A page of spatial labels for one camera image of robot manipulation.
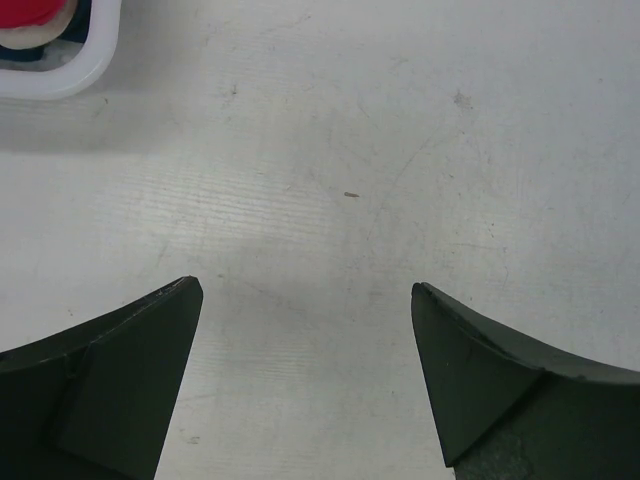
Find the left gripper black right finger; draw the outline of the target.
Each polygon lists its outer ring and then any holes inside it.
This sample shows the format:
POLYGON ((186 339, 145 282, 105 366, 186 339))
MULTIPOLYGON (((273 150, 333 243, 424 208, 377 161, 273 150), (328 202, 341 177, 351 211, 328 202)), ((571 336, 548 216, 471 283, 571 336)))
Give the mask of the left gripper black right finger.
POLYGON ((411 317, 445 465, 458 479, 635 479, 639 375, 552 347, 427 283, 411 317))

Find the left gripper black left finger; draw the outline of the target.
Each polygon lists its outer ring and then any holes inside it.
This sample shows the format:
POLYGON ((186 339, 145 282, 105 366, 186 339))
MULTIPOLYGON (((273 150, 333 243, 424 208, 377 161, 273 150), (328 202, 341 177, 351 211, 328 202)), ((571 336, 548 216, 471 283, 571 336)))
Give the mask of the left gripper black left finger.
POLYGON ((2 352, 2 478, 154 478, 202 303, 182 277, 2 352))

